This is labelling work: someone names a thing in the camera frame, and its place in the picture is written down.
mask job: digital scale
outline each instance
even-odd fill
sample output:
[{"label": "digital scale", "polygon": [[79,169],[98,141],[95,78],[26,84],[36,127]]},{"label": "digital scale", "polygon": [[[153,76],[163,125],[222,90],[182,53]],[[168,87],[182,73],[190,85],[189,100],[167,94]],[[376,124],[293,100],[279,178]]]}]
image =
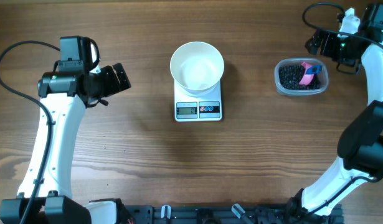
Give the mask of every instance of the digital scale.
[{"label": "digital scale", "polygon": [[212,88],[192,94],[174,82],[174,119],[178,122],[220,121],[222,96],[220,81]]}]

